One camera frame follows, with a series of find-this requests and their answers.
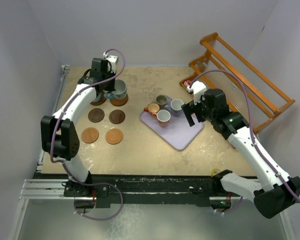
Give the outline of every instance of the blue mug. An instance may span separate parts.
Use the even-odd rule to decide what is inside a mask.
[[[99,93],[99,95],[92,101],[93,103],[98,103],[101,100],[102,94]]]
[[[174,99],[171,101],[170,105],[164,106],[164,109],[169,111],[173,116],[178,117],[183,113],[181,106],[184,102],[180,99]]]
[[[108,91],[104,94],[106,99],[119,99],[122,100],[127,96],[127,84],[120,80],[114,80],[114,91]]]

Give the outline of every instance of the cable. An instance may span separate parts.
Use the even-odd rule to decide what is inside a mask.
[[[67,109],[70,107],[70,105],[73,103],[73,101],[74,101],[74,100],[75,100],[82,92],[84,92],[85,90],[87,90],[87,89],[89,89],[89,88],[94,88],[95,86],[100,85],[100,84],[107,83],[107,82],[109,82],[109,81],[115,79],[116,77],[118,77],[118,76],[124,71],[124,69],[125,69],[125,67],[126,67],[126,59],[125,59],[125,56],[124,56],[119,50],[114,49],[114,48],[111,48],[111,49],[105,51],[104,53],[107,54],[107,53],[110,52],[110,51],[116,51],[116,52],[118,52],[118,53],[121,55],[122,61],[123,61],[121,71],[120,71],[118,74],[116,74],[116,75],[114,75],[114,76],[112,76],[112,77],[110,77],[110,78],[108,78],[108,79],[105,79],[105,80],[103,80],[103,81],[96,82],[96,83],[94,83],[94,84],[91,84],[91,85],[88,85],[88,86],[82,88],[82,89],[81,89],[80,91],[78,91],[75,95],[73,95],[72,98],[70,98],[69,102],[65,105],[65,107],[64,107],[64,109],[63,109],[63,112],[60,114],[59,118],[58,118],[57,121],[56,121],[55,127],[54,127],[54,129],[53,129],[53,134],[52,134],[52,138],[51,138],[51,148],[50,148],[50,161],[51,161],[52,163],[62,163],[62,166],[63,166],[64,170],[65,170],[66,173],[69,175],[69,177],[72,178],[72,180],[73,180],[74,182],[77,182],[77,183],[79,183],[79,184],[81,184],[81,185],[83,185],[83,186],[89,186],[89,187],[100,186],[100,185],[102,185],[102,186],[107,185],[107,186],[110,186],[110,187],[114,188],[114,189],[119,193],[120,198],[121,198],[121,203],[120,203],[119,210],[118,210],[114,215],[112,215],[112,216],[110,216],[110,217],[106,217],[106,218],[95,218],[95,217],[91,217],[91,216],[84,215],[83,213],[79,213],[79,212],[77,212],[76,204],[74,203],[74,209],[75,209],[75,212],[76,212],[76,213],[78,213],[78,214],[79,214],[80,216],[82,216],[82,217],[85,217],[85,218],[91,219],[91,220],[96,220],[96,221],[106,221],[106,220],[110,220],[110,219],[114,218],[115,216],[117,216],[117,215],[121,212],[121,210],[122,210],[122,208],[123,208],[123,206],[124,206],[124,198],[123,198],[123,196],[122,196],[122,193],[120,192],[120,190],[119,190],[116,186],[114,186],[114,185],[112,185],[112,184],[110,184],[110,183],[104,182],[104,183],[92,183],[92,184],[88,184],[88,183],[84,183],[84,182],[79,181],[79,180],[76,179],[76,178],[71,174],[71,172],[67,169],[66,165],[64,164],[64,161],[62,161],[62,160],[54,160],[54,148],[55,148],[55,140],[56,140],[56,135],[57,135],[57,131],[58,131],[58,126],[59,126],[59,124],[60,124],[60,122],[61,122],[62,117],[64,116],[65,112],[66,112]]]
[[[245,101],[246,101],[246,105],[247,105],[247,109],[248,109],[248,117],[249,117],[249,130],[250,130],[250,137],[252,140],[252,143],[255,147],[255,150],[257,151],[257,153],[260,155],[260,157],[265,161],[265,163],[273,170],[273,172],[276,174],[276,176],[281,180],[281,182],[283,183],[283,185],[286,187],[286,189],[289,191],[289,193],[296,199],[297,202],[300,203],[300,197],[298,197],[294,191],[290,188],[290,186],[288,185],[288,183],[286,183],[286,181],[284,180],[284,178],[280,175],[280,173],[278,172],[278,170],[271,164],[271,162],[269,162],[269,160],[263,155],[263,153],[261,152],[261,150],[259,149],[258,145],[256,144],[256,140],[254,138],[254,129],[252,127],[253,125],[253,120],[252,120],[252,114],[251,114],[251,107],[250,107],[250,103],[249,103],[249,98],[247,95],[247,91],[245,89],[244,84],[241,82],[241,80],[239,78],[237,78],[236,75],[232,74],[229,71],[226,70],[221,70],[221,69],[215,69],[215,70],[209,70],[209,71],[204,71],[202,73],[200,73],[198,76],[196,76],[196,78],[193,80],[193,82],[190,85],[191,86],[194,84],[194,82],[196,82],[201,76],[207,74],[207,73],[211,73],[211,72],[220,72],[220,73],[224,73],[224,74],[228,74],[229,76],[233,77],[238,84],[240,85],[240,87],[242,88],[244,97],[245,97]]]
[[[86,70],[83,74],[83,76],[87,76],[88,72],[90,72],[91,68],[89,68],[88,70]]]

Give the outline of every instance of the dark brown coaster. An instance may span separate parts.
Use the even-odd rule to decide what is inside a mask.
[[[113,106],[116,106],[116,107],[120,107],[120,106],[123,106],[125,105],[127,102],[128,102],[128,94],[126,95],[126,97],[124,99],[116,99],[116,98],[112,98],[110,99],[110,103],[113,105]]]
[[[93,123],[98,123],[105,117],[105,112],[100,108],[94,108],[88,113],[88,119]]]
[[[99,132],[94,127],[88,127],[81,134],[82,141],[87,144],[95,142],[99,137]]]
[[[101,93],[101,99],[100,99],[100,101],[98,101],[98,102],[90,102],[90,104],[91,105],[93,105],[93,106],[100,106],[101,104],[103,104],[105,101],[106,101],[107,99],[105,98],[105,93],[104,92],[102,92]]]
[[[121,110],[114,110],[109,115],[109,120],[113,124],[120,124],[125,120],[125,118],[126,118],[126,115]]]
[[[105,134],[105,140],[109,143],[109,144],[118,144],[122,141],[122,139],[124,138],[124,134],[122,133],[122,131],[118,128],[113,128],[110,129],[106,134]]]

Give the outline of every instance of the wooden table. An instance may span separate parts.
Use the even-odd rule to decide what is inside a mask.
[[[60,99],[61,107],[73,93],[78,79],[89,67],[72,66]],[[209,122],[204,123],[201,132],[184,150],[176,150],[160,138],[139,118],[140,113],[157,95],[165,94],[184,103],[192,97],[179,85],[179,81],[193,73],[189,67],[126,67],[118,79],[126,82],[129,100],[120,107],[107,100],[101,106],[89,105],[76,125],[80,138],[79,156],[92,174],[131,175],[184,175],[210,176],[213,169],[229,169],[240,176],[255,176],[241,154],[234,149]],[[101,122],[88,120],[93,108],[101,108],[105,117]],[[109,114],[115,109],[125,112],[121,124],[109,121]],[[99,138],[92,144],[81,140],[84,129],[93,127],[99,131]],[[123,140],[117,145],[106,142],[106,132],[119,128]],[[63,174],[59,163],[51,163],[45,154],[42,173]]]

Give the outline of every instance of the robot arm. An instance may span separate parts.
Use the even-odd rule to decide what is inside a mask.
[[[41,119],[42,149],[49,153],[51,150],[51,140],[54,128],[57,124],[57,119],[63,113],[59,124],[59,130],[61,130],[61,133],[55,136],[53,156],[57,158],[59,162],[63,162],[66,169],[68,169],[69,172],[82,183],[89,184],[91,181],[91,177],[89,176],[91,176],[91,174],[83,166],[78,155],[80,141],[75,125],[83,111],[103,90],[115,90],[115,79],[107,83],[99,84],[95,87],[88,86],[115,76],[117,63],[118,57],[114,55],[104,56],[104,58],[94,58],[92,60],[91,69],[89,70],[90,76],[84,75],[78,81],[78,85],[71,97],[57,112],[55,112],[52,116],[44,116]],[[65,112],[64,109],[70,101],[72,102]]]
[[[282,176],[297,196],[300,195],[300,178],[298,176],[290,177],[272,159],[255,135],[253,135],[253,143],[248,122],[239,112],[229,110],[224,92],[221,89],[206,90],[206,86],[199,81],[188,86],[187,91],[194,95],[193,101],[182,106],[189,125],[194,125],[192,114],[195,114],[198,122],[210,121],[213,128],[243,155],[259,180],[256,182],[225,170],[213,177],[216,189],[238,194],[254,202],[256,208],[266,218],[272,218],[293,205],[296,200],[278,178],[278,174]],[[276,167],[278,174],[275,174],[262,159],[255,145]]]

